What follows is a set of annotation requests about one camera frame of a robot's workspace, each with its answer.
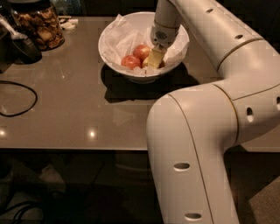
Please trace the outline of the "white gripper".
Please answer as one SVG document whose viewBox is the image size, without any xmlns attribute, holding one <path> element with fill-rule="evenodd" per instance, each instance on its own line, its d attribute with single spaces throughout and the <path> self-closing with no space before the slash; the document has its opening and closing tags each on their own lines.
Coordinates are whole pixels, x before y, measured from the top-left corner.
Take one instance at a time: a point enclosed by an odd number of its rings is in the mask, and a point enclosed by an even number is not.
<svg viewBox="0 0 280 224">
<path fill-rule="evenodd" d="M 164 48 L 169 48 L 175 41 L 179 33 L 178 27 L 165 27 L 153 21 L 150 28 L 150 41 L 155 46 L 150 50 L 147 65 L 152 68 L 160 68 L 164 63 L 164 57 L 166 50 Z"/>
</svg>

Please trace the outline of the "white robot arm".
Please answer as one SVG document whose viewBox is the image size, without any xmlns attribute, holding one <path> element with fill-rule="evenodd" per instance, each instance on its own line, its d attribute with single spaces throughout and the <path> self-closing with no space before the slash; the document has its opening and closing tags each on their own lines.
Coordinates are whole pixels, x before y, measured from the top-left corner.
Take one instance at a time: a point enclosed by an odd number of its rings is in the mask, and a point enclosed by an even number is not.
<svg viewBox="0 0 280 224">
<path fill-rule="evenodd" d="M 280 56 L 216 0 L 158 0 L 153 40 L 186 22 L 221 79 L 182 88 L 150 109 L 147 143 L 164 224 L 239 224 L 224 152 L 280 121 Z"/>
</svg>

